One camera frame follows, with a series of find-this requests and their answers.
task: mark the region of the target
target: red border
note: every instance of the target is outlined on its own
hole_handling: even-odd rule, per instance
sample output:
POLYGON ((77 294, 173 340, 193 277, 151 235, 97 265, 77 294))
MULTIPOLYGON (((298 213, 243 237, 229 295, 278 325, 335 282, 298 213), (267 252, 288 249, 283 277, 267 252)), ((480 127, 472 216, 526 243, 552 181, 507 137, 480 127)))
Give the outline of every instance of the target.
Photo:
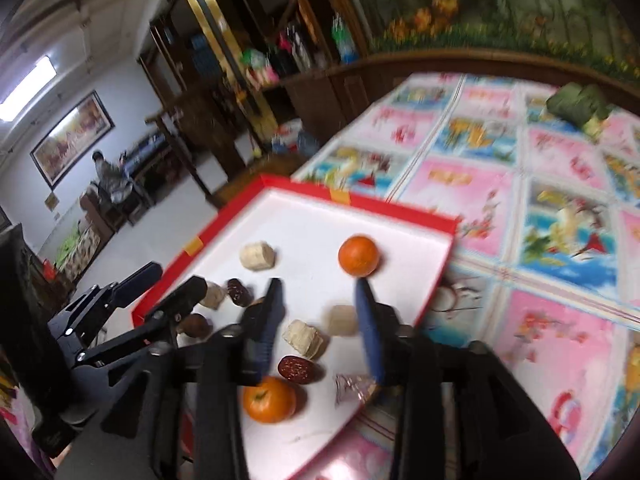
MULTIPOLYGON (((292 182, 288 178, 280 176, 259 175, 240 195, 236 196, 227 206, 222 208, 209 225, 207 225, 198 234, 198 238, 202 242, 202 247, 196 253, 192 254, 187 254, 182 250, 182 252, 180 252, 180 254, 178 254, 178 256, 164 270, 162 278, 149 291, 147 291, 133 309, 131 317, 134 326, 140 326, 144 323, 145 314, 149 312, 158 301, 160 301, 167 290, 198 257, 203 248, 209 245, 220 231, 229 225, 234 218, 236 218, 236 216, 238 216, 258 195, 268 189, 282 189, 299 195, 317 198, 324 202, 336 203, 332 198, 331 190, 326 187, 316 186, 315 184, 292 182)), ((451 235, 452 238, 456 233, 457 221, 453 218, 436 215, 404 205, 382 202, 380 200, 355 193, 349 194, 349 199, 350 203, 348 206, 350 207, 441 231, 444 234, 451 235)), ((451 247, 452 244, 449 246, 449 251, 447 251, 447 257, 444 259, 442 268, 439 272, 439 277, 442 275, 445 263, 449 259, 451 247)), ((420 322, 425 311, 426 304, 423 306, 417 319, 415 319, 414 325, 420 322)))

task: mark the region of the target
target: ceiling light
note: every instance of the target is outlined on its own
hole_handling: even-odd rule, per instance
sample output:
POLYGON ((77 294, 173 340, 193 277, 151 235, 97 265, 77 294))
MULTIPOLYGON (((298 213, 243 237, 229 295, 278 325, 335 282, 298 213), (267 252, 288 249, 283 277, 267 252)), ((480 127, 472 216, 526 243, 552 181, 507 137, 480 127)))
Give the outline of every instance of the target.
POLYGON ((0 119, 10 123, 36 94, 56 76, 48 57, 43 57, 20 84, 9 94, 4 103, 0 104, 0 119))

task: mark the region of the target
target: person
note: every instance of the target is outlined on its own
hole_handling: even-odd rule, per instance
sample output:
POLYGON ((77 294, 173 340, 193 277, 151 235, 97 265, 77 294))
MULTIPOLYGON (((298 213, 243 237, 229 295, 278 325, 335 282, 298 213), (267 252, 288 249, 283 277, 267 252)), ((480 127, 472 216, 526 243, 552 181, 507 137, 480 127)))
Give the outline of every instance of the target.
POLYGON ((133 183, 124 172, 114 164, 104 160, 101 151, 95 150, 91 158, 95 163, 95 172, 98 174, 100 186, 109 193, 114 204, 124 202, 133 191, 133 183))

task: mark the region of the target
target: floor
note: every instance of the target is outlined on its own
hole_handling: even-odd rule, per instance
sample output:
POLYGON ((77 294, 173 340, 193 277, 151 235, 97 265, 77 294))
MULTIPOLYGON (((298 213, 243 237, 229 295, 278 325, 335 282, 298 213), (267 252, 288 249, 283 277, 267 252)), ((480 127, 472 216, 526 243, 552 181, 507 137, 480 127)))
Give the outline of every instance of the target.
MULTIPOLYGON (((248 134, 239 137, 236 146, 245 161, 251 158, 248 134)), ((209 189, 216 189, 226 182, 226 174, 213 157, 203 160, 198 165, 198 172, 209 189)), ((204 200, 193 179, 186 176, 134 226, 125 224, 113 236, 80 279, 76 294, 95 284, 104 286, 119 282, 151 261, 166 266, 216 214, 216 209, 204 200)), ((107 339, 133 327, 129 310, 114 312, 105 325, 107 339)))

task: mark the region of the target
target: candy wrapper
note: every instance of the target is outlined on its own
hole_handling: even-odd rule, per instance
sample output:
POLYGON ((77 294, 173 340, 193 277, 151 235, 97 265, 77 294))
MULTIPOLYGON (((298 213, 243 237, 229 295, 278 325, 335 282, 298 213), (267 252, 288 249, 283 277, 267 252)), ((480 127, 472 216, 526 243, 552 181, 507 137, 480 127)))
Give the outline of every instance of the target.
POLYGON ((346 400, 358 399, 361 404, 367 402, 376 391, 376 381, 368 375, 335 376, 335 405, 346 400))

